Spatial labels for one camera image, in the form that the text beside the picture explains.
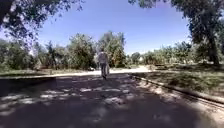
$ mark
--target tree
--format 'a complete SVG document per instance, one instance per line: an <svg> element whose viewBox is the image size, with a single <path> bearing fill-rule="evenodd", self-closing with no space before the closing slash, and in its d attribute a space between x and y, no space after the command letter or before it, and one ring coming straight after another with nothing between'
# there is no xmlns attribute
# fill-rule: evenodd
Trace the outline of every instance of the tree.
<svg viewBox="0 0 224 128"><path fill-rule="evenodd" d="M77 34L71 38L69 47L71 68L88 70L95 67L92 37Z"/></svg>
<svg viewBox="0 0 224 128"><path fill-rule="evenodd" d="M168 47L163 47L162 49L162 54L163 54L163 57L166 61L166 63L171 63L171 59L173 57L173 48L171 46L168 46Z"/></svg>
<svg viewBox="0 0 224 128"><path fill-rule="evenodd" d="M0 64L2 64L5 61L5 57L7 55L7 47L8 42L6 42L3 39L0 39Z"/></svg>
<svg viewBox="0 0 224 128"><path fill-rule="evenodd" d="M133 64L138 64L141 54L139 52L135 52L131 55L131 59Z"/></svg>
<svg viewBox="0 0 224 128"><path fill-rule="evenodd" d="M72 4L81 9L82 0L0 0L0 30L16 38L33 38L49 15L68 10Z"/></svg>
<svg viewBox="0 0 224 128"><path fill-rule="evenodd" d="M69 67L69 52L68 49L61 46L55 47L56 65L60 69L67 69Z"/></svg>
<svg viewBox="0 0 224 128"><path fill-rule="evenodd" d="M112 31L106 32L97 43L97 51L104 49L109 58L111 67L125 64L124 45L125 38L123 33L114 34Z"/></svg>
<svg viewBox="0 0 224 128"><path fill-rule="evenodd" d="M184 41L182 43L176 43L174 47L176 59L181 63L188 63L190 60L191 47L191 44Z"/></svg>
<svg viewBox="0 0 224 128"><path fill-rule="evenodd" d="M123 47L118 47L113 54L114 65L116 68L125 67L125 54Z"/></svg>
<svg viewBox="0 0 224 128"><path fill-rule="evenodd" d="M6 63L11 69L29 68L29 51L22 41L9 42Z"/></svg>
<svg viewBox="0 0 224 128"><path fill-rule="evenodd" d="M34 45L34 56L37 58L37 68L48 68L48 55L46 49L36 42Z"/></svg>
<svg viewBox="0 0 224 128"><path fill-rule="evenodd" d="M138 0L140 7L151 8L160 0ZM189 21L189 30L194 43L209 42L209 56L219 66L216 34L220 29L220 18L224 10L223 0L171 0L171 5L183 12Z"/></svg>

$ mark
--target paved path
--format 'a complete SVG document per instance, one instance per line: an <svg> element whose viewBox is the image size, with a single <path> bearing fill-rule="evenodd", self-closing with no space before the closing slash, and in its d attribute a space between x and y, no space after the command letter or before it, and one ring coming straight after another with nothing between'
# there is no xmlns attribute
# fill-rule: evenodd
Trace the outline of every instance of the paved path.
<svg viewBox="0 0 224 128"><path fill-rule="evenodd" d="M145 93L125 74L58 77L0 99L0 128L216 128L182 100Z"/></svg>
<svg viewBox="0 0 224 128"><path fill-rule="evenodd" d="M121 70L110 70L110 74L118 74L118 73L144 73L144 72L151 72L145 66L139 66L135 69L121 69ZM90 72L82 72L82 73L65 73L65 74L55 74L51 76L61 77L61 76L86 76L86 75L100 75L101 72L99 70L90 71Z"/></svg>

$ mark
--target blue sky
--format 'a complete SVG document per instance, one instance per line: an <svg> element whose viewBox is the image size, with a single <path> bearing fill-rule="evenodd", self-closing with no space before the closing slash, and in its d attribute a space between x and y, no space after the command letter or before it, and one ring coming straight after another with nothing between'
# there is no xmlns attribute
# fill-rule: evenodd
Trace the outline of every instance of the blue sky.
<svg viewBox="0 0 224 128"><path fill-rule="evenodd" d="M103 33L124 32L125 52L147 52L162 45L189 40L187 20L171 8L170 4L158 3L155 8L142 9L130 5L128 0L86 0L83 10L72 8L61 18L49 18L39 32L39 41L50 40L62 46L76 33L88 34L98 40Z"/></svg>

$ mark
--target man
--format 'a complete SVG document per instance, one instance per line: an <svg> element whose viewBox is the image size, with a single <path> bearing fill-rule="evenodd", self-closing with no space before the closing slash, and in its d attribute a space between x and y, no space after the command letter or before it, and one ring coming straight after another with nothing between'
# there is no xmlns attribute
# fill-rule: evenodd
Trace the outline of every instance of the man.
<svg viewBox="0 0 224 128"><path fill-rule="evenodd" d="M104 49L100 50L100 53L98 54L98 63L100 65L100 69L101 69L101 76L106 79L106 76L108 74L108 56L107 53L104 52Z"/></svg>

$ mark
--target grass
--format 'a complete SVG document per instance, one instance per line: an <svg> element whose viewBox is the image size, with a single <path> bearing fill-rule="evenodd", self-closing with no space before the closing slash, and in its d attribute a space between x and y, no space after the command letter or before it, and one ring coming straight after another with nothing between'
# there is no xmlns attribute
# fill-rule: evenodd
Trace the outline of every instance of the grass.
<svg viewBox="0 0 224 128"><path fill-rule="evenodd" d="M169 86L224 96L224 73L221 72L157 71L134 75Z"/></svg>
<svg viewBox="0 0 224 128"><path fill-rule="evenodd" d="M77 73L81 72L80 70L66 69L66 70L52 70L52 69L43 69L40 71L34 70L8 70L0 72L0 77L32 77L32 76L44 76L44 75L53 75L53 74L65 74L65 73Z"/></svg>

